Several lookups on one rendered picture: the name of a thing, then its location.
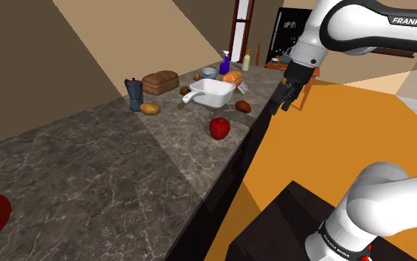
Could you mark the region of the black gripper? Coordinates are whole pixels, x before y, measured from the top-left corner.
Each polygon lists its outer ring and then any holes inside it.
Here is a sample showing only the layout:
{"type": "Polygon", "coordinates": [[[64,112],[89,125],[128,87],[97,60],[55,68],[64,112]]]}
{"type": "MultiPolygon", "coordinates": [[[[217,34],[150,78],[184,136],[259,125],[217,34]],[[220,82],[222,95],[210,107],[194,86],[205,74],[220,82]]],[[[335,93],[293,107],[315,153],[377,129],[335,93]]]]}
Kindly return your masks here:
{"type": "Polygon", "coordinates": [[[275,89],[270,98],[269,112],[275,115],[282,102],[281,109],[287,111],[292,102],[298,98],[303,87],[309,82],[314,71],[314,67],[300,65],[297,62],[290,61],[284,72],[284,78],[287,79],[286,83],[279,83],[275,89]]]}

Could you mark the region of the orange wooden table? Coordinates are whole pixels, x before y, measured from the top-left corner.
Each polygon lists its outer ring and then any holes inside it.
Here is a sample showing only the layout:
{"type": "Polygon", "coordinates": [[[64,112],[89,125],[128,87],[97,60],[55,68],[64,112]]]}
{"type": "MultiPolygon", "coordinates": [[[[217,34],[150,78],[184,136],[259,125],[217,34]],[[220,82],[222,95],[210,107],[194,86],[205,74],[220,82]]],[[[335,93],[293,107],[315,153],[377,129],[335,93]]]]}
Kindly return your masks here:
{"type": "MultiPolygon", "coordinates": [[[[272,58],[270,61],[268,61],[264,67],[268,69],[285,71],[290,63],[291,63],[290,59],[282,57],[282,56],[277,56],[275,58],[272,58]]],[[[302,98],[301,98],[300,105],[294,106],[294,108],[298,110],[302,110],[304,108],[304,104],[310,94],[311,87],[314,83],[314,80],[316,79],[316,77],[319,77],[319,76],[320,76],[320,68],[316,67],[308,83],[301,89],[302,98]]]]}

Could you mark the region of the orange bread loaf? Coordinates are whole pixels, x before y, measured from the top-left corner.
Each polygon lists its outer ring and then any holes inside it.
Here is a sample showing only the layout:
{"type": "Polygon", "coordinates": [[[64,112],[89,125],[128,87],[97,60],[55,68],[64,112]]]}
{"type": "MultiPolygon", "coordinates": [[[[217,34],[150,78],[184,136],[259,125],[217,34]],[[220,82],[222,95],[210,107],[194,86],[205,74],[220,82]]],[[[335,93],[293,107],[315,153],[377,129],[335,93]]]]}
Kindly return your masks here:
{"type": "Polygon", "coordinates": [[[233,84],[235,88],[237,88],[243,82],[242,74],[240,71],[237,71],[237,70],[232,70],[224,74],[221,80],[223,82],[228,82],[230,84],[233,84]]]}

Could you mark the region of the black refrigerator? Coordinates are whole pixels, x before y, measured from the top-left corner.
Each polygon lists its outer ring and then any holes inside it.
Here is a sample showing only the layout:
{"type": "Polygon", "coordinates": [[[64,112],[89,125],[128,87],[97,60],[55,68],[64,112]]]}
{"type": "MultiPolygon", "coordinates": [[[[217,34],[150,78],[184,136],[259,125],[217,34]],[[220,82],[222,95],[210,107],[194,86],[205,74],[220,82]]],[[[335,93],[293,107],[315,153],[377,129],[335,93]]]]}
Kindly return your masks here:
{"type": "Polygon", "coordinates": [[[303,8],[280,7],[278,9],[270,46],[267,49],[266,62],[282,56],[298,41],[311,12],[311,9],[303,8]]]}

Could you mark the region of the blue spray bottle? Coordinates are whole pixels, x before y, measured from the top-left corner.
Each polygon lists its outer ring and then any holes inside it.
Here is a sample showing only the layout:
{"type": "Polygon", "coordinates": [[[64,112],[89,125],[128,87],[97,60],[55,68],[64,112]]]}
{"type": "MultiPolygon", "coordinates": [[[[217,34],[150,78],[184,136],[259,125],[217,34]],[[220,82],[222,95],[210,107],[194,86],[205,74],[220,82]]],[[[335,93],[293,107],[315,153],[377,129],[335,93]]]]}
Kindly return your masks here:
{"type": "Polygon", "coordinates": [[[221,75],[225,75],[230,70],[230,57],[229,57],[229,51],[224,50],[224,61],[220,64],[219,73],[221,75]]]}

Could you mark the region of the red apple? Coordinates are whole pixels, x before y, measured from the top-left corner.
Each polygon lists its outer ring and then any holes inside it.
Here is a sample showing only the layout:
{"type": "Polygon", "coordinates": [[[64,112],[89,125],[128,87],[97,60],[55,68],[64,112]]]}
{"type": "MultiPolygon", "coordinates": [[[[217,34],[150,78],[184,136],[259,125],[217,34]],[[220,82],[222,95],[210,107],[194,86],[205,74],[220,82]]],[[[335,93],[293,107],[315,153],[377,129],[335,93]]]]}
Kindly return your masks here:
{"type": "Polygon", "coordinates": [[[209,130],[213,139],[220,140],[230,132],[230,123],[224,118],[217,117],[211,120],[209,130]]]}

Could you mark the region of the red-framed window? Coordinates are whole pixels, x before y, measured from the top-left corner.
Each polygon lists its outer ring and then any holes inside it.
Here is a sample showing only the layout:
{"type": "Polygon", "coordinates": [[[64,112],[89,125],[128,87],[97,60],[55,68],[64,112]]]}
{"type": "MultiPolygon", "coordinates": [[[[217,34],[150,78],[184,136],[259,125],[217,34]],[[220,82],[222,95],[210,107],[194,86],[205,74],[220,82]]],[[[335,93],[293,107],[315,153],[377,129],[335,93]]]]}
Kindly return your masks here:
{"type": "Polygon", "coordinates": [[[255,0],[234,0],[234,2],[229,57],[232,62],[242,62],[247,51],[247,41],[255,0]]]}

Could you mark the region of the dark robot stand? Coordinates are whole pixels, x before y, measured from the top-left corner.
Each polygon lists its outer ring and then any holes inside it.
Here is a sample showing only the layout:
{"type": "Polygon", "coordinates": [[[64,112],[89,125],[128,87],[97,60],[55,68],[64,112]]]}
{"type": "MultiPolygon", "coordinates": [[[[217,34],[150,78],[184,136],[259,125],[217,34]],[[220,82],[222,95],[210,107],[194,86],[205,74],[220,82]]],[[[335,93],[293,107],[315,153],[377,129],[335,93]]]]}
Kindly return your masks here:
{"type": "Polygon", "coordinates": [[[292,181],[230,243],[225,261],[309,261],[305,240],[333,210],[292,181]]]}

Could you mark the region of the dark brown bread loaf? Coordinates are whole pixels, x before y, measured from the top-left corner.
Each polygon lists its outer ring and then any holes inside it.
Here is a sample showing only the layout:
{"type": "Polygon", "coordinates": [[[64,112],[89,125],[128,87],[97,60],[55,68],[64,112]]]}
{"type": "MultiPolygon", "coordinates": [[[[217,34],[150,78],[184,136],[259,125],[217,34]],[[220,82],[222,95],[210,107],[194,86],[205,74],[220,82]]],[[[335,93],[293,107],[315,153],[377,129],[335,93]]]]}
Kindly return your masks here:
{"type": "Polygon", "coordinates": [[[171,70],[162,70],[146,75],[142,79],[143,91],[153,95],[161,95],[179,86],[179,75],[171,70]]]}

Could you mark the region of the yellow potato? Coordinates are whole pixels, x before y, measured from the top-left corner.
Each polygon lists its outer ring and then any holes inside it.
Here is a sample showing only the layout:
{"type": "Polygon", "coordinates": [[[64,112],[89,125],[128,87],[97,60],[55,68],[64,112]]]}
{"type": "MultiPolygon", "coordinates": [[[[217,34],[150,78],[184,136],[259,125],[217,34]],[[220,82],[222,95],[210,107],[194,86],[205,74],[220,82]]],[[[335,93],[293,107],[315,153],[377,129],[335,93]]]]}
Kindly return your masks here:
{"type": "Polygon", "coordinates": [[[154,116],[161,112],[161,107],[152,102],[145,102],[139,106],[142,113],[150,116],[154,116]]]}

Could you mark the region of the blue moka pot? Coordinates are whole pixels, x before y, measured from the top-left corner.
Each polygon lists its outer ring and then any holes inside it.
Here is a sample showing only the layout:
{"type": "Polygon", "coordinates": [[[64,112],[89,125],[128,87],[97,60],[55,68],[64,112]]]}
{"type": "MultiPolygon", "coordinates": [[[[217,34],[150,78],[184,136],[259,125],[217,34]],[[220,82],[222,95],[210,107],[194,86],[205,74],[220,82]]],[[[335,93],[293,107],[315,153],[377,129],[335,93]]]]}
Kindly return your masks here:
{"type": "Polygon", "coordinates": [[[143,82],[132,78],[125,79],[124,84],[127,88],[131,111],[140,112],[140,106],[143,104],[143,82]]]}

